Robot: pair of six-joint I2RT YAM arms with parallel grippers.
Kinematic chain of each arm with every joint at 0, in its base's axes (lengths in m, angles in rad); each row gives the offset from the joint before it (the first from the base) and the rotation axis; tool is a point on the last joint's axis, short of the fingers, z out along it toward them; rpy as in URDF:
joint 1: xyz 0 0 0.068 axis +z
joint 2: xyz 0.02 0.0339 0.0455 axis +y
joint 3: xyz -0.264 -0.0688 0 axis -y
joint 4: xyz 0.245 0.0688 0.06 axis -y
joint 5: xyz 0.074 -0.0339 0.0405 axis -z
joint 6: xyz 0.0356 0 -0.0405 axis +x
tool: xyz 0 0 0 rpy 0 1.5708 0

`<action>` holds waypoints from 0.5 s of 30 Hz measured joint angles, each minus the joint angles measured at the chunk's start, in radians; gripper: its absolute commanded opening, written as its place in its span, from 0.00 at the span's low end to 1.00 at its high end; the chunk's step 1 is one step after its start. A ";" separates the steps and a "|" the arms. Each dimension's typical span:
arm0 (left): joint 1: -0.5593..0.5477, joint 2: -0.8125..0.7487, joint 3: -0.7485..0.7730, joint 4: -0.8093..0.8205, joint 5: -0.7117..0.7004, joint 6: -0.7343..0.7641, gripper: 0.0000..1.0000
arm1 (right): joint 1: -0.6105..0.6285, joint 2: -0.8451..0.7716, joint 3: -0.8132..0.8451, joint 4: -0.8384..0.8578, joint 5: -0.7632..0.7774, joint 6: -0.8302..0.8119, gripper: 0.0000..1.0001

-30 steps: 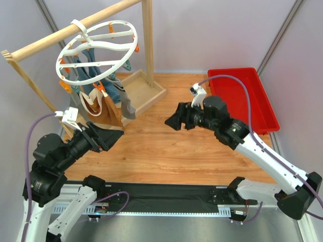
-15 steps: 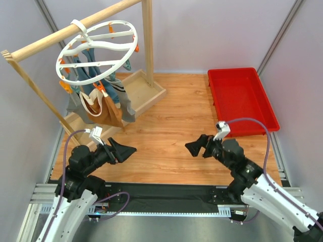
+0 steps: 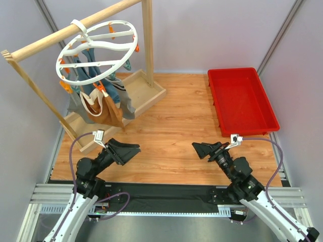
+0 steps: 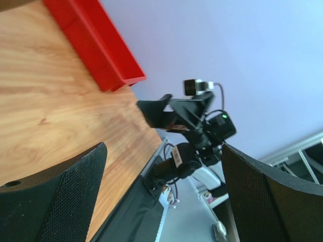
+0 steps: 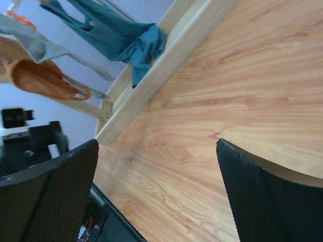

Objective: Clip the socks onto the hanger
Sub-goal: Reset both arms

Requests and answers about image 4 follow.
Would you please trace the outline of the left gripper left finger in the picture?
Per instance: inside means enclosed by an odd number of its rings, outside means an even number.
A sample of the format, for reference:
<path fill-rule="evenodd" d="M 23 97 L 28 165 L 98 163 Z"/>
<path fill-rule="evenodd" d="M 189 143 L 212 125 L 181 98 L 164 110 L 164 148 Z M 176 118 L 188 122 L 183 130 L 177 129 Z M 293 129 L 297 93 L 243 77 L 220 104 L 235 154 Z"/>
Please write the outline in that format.
<path fill-rule="evenodd" d="M 1 241 L 85 241 L 107 147 L 1 186 Z"/>

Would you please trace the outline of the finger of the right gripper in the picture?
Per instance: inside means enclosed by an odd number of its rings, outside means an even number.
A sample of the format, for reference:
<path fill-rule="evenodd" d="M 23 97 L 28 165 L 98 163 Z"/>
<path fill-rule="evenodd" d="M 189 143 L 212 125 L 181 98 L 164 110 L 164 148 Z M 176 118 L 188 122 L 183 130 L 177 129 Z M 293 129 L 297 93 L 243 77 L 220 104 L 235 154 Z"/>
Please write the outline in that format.
<path fill-rule="evenodd" d="M 164 111 L 172 97 L 172 94 L 165 94 L 159 100 L 137 101 L 138 108 L 151 128 L 169 129 L 170 125 L 176 121 L 174 111 Z"/>

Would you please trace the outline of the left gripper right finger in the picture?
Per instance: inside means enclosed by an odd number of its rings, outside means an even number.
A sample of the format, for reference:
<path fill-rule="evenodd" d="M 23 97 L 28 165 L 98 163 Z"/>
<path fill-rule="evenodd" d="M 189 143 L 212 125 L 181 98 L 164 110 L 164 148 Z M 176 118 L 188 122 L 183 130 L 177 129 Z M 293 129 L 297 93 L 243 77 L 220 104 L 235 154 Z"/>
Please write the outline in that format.
<path fill-rule="evenodd" d="M 240 241 L 322 241 L 322 185 L 228 144 L 222 167 Z"/>

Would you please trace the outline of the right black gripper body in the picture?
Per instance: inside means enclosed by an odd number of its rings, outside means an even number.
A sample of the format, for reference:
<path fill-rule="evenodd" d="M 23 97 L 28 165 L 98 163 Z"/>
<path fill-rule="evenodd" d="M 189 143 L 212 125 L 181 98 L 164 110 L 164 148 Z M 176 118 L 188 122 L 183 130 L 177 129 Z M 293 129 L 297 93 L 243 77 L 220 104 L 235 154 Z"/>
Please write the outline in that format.
<path fill-rule="evenodd" d="M 162 130 L 173 133 L 203 134 L 206 111 L 214 100 L 212 91 L 188 99 L 173 98 L 172 94 L 165 94 L 161 100 L 172 109 L 172 111 L 163 111 Z"/>

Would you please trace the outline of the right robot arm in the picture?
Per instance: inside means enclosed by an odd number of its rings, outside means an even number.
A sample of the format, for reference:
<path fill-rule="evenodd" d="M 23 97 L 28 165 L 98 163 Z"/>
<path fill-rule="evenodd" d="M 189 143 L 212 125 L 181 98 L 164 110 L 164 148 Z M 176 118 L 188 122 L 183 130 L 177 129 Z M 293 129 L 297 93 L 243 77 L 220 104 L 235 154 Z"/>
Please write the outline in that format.
<path fill-rule="evenodd" d="M 236 134 L 236 128 L 222 109 L 217 110 L 219 115 L 207 119 L 207 111 L 214 98 L 212 91 L 206 91 L 188 99 L 176 99 L 166 94 L 159 100 L 137 101 L 151 128 L 178 133 L 187 139 L 186 143 L 172 148 L 170 158 L 150 168 L 144 184 L 151 194 L 198 170 L 204 172 L 200 181 L 210 192 L 222 185 L 218 177 L 212 178 L 207 174 L 208 167 L 221 160 L 221 145 Z"/>

